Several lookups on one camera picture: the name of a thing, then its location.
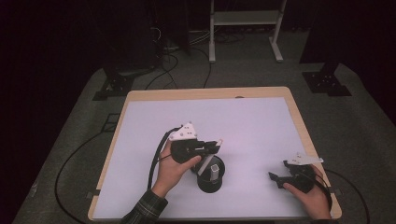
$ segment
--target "desk leg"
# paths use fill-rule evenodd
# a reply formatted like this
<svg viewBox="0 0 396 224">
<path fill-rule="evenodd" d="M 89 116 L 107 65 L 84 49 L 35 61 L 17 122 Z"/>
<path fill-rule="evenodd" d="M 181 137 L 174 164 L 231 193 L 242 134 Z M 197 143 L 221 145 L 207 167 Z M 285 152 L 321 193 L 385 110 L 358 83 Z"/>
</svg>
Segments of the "desk leg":
<svg viewBox="0 0 396 224">
<path fill-rule="evenodd" d="M 277 46 L 276 41 L 277 41 L 277 37 L 279 35 L 280 25 L 282 24 L 283 14 L 285 13 L 286 2 L 287 2 L 287 0 L 282 1 L 280 10 L 279 10 L 279 14 L 277 16 L 274 36 L 270 36 L 270 38 L 269 38 L 271 48 L 272 48 L 272 50 L 275 54 L 275 57 L 276 57 L 276 61 L 279 63 L 283 62 L 283 57 L 282 57 L 282 54 L 280 54 L 280 50 L 279 50 L 279 47 Z"/>
<path fill-rule="evenodd" d="M 210 3 L 210 40 L 209 40 L 209 61 L 214 63 L 215 56 L 215 1 Z"/>
</svg>

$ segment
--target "wrist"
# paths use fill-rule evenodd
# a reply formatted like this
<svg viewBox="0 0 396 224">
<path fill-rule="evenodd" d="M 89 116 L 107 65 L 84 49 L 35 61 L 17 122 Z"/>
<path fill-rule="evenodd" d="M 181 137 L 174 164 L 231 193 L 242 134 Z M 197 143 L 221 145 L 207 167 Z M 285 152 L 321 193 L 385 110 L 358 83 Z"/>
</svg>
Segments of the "wrist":
<svg viewBox="0 0 396 224">
<path fill-rule="evenodd" d="M 155 183 L 152 187 L 151 191 L 155 193 L 160 198 L 165 198 L 166 194 L 168 193 L 169 189 L 165 188 L 163 185 Z"/>
</svg>

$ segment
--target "black cup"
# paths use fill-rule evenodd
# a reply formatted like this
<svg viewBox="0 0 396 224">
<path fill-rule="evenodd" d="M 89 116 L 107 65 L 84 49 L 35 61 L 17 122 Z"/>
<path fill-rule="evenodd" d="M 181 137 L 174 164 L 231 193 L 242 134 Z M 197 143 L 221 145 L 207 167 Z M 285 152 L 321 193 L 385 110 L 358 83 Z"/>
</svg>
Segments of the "black cup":
<svg viewBox="0 0 396 224">
<path fill-rule="evenodd" d="M 214 193 L 221 188 L 222 177 L 225 173 L 224 162 L 217 156 L 214 156 L 210 163 L 206 166 L 201 175 L 198 175 L 198 171 L 204 164 L 205 160 L 200 161 L 195 165 L 193 171 L 197 174 L 198 187 L 206 193 Z M 219 169 L 219 176 L 217 179 L 211 180 L 212 169 Z"/>
</svg>

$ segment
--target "sleeve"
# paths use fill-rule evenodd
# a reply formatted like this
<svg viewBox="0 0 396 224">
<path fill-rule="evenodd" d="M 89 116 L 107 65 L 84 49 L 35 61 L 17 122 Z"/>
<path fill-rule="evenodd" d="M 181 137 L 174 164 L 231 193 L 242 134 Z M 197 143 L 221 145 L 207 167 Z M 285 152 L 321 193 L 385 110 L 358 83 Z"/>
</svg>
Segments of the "sleeve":
<svg viewBox="0 0 396 224">
<path fill-rule="evenodd" d="M 339 224 L 337 220 L 319 219 L 311 221 L 311 224 Z"/>
<path fill-rule="evenodd" d="M 158 197 L 149 189 L 140 198 L 134 209 L 122 218 L 121 224 L 154 223 L 168 205 L 165 198 Z"/>
</svg>

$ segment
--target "power cable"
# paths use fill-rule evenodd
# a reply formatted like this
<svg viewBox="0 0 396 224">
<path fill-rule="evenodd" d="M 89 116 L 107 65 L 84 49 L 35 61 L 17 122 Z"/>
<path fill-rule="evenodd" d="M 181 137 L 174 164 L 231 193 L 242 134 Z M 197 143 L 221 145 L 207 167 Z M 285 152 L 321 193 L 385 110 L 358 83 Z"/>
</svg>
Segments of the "power cable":
<svg viewBox="0 0 396 224">
<path fill-rule="evenodd" d="M 363 198 L 363 195 L 361 194 L 361 192 L 358 190 L 358 188 L 350 181 L 348 180 L 346 177 L 344 177 L 343 175 L 340 175 L 339 173 L 329 170 L 329 169 L 324 169 L 326 172 L 332 173 L 334 175 L 338 175 L 339 177 L 341 177 L 342 179 L 344 179 L 359 195 L 359 197 L 361 198 L 361 202 L 363 204 L 364 207 L 364 212 L 366 214 L 366 223 L 370 224 L 370 212 L 369 212 L 369 208 L 367 206 L 366 201 Z"/>
<path fill-rule="evenodd" d="M 198 51 L 202 52 L 202 53 L 206 56 L 207 61 L 208 61 L 208 63 L 209 63 L 209 72 L 207 73 L 207 76 L 206 76 L 206 79 L 205 79 L 205 83 L 204 83 L 204 88 L 205 88 L 205 87 L 206 87 L 206 84 L 207 84 L 207 81 L 209 80 L 210 74 L 211 74 L 211 72 L 212 72 L 212 64 L 211 64 L 210 61 L 209 61 L 209 56 L 207 56 L 207 54 L 206 54 L 203 50 L 201 50 L 201 49 L 196 49 L 196 48 L 191 48 L 191 49 L 195 49 L 195 50 L 198 50 Z"/>
<path fill-rule="evenodd" d="M 178 64 L 178 59 L 177 59 L 177 57 L 174 56 L 174 55 L 171 55 L 171 54 L 169 54 L 169 56 L 170 56 L 170 57 L 173 57 L 173 58 L 176 60 L 175 65 L 173 65 L 173 66 L 171 67 L 171 69 L 165 70 L 165 72 L 159 74 L 159 75 L 156 76 L 154 79 L 152 79 L 152 80 L 150 81 L 150 83 L 146 86 L 145 91 L 149 89 L 149 86 L 150 86 L 155 80 L 157 80 L 159 77 L 162 77 L 162 76 L 165 75 L 165 74 L 169 74 L 169 72 L 172 71 L 172 70 L 177 66 L 177 64 Z"/>
<path fill-rule="evenodd" d="M 168 82 L 168 84 L 164 85 L 164 86 L 163 86 L 163 90 L 166 90 L 166 88 L 167 88 L 168 86 L 170 86 L 172 83 L 174 83 L 174 81 L 170 81 L 170 82 Z"/>
<path fill-rule="evenodd" d="M 171 55 L 171 54 L 168 54 L 168 57 L 173 57 L 173 58 L 175 58 L 175 60 L 176 60 L 176 62 L 177 62 L 177 64 L 178 64 L 178 58 L 177 58 L 176 56 Z M 163 70 L 169 75 L 169 77 L 172 79 L 172 81 L 171 81 L 170 83 L 166 84 L 163 88 L 165 89 L 166 86 L 170 85 L 171 83 L 174 83 L 176 89 L 178 89 L 178 86 L 177 86 L 177 84 L 176 84 L 176 82 L 175 82 L 175 80 L 174 80 L 172 74 L 170 74 L 170 70 L 166 70 L 166 68 L 164 68 L 163 64 L 162 64 L 162 68 L 163 68 Z"/>
<path fill-rule="evenodd" d="M 61 177 L 61 173 L 64 169 L 64 167 L 66 166 L 66 164 L 70 161 L 70 159 L 79 151 L 81 150 L 85 145 L 87 145 L 89 142 L 91 142 L 91 140 L 95 139 L 97 136 L 101 135 L 102 133 L 106 133 L 106 131 L 108 130 L 112 130 L 114 127 L 116 127 L 116 125 L 112 125 L 111 127 L 105 129 L 104 131 L 102 130 L 101 132 L 97 133 L 96 135 L 92 136 L 91 138 L 89 138 L 88 140 L 86 140 L 84 143 L 82 143 L 76 150 L 73 151 L 72 154 L 70 154 L 70 156 L 66 159 L 66 161 L 64 162 L 64 164 L 61 167 L 61 170 L 58 172 L 57 176 L 56 176 L 56 180 L 55 180 L 55 186 L 54 186 L 54 193 L 55 193 L 55 199 L 56 202 L 59 204 L 59 206 L 61 207 L 61 209 L 71 218 L 73 218 L 76 222 L 81 223 L 81 224 L 85 224 L 84 221 L 80 220 L 79 218 L 73 216 L 73 214 L 71 214 L 62 204 L 61 199 L 59 198 L 59 194 L 58 194 L 58 183 L 59 183 L 59 179 Z"/>
</svg>

